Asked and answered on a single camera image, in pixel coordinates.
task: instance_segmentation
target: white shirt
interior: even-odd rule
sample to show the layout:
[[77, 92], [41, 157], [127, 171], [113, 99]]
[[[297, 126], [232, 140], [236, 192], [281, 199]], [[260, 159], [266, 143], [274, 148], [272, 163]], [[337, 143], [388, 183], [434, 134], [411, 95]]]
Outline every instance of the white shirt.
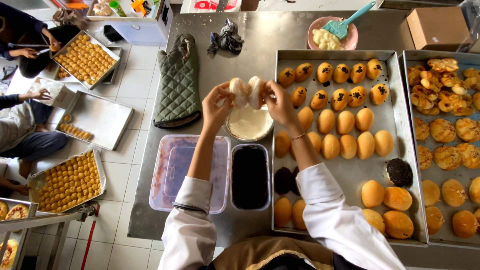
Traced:
[[[385, 237], [365, 220], [359, 207], [345, 204], [343, 191], [324, 163], [297, 175], [307, 206], [303, 220], [311, 237], [365, 269], [404, 270]], [[185, 177], [168, 215], [159, 270], [198, 270], [212, 262], [215, 225], [207, 218], [212, 183]]]

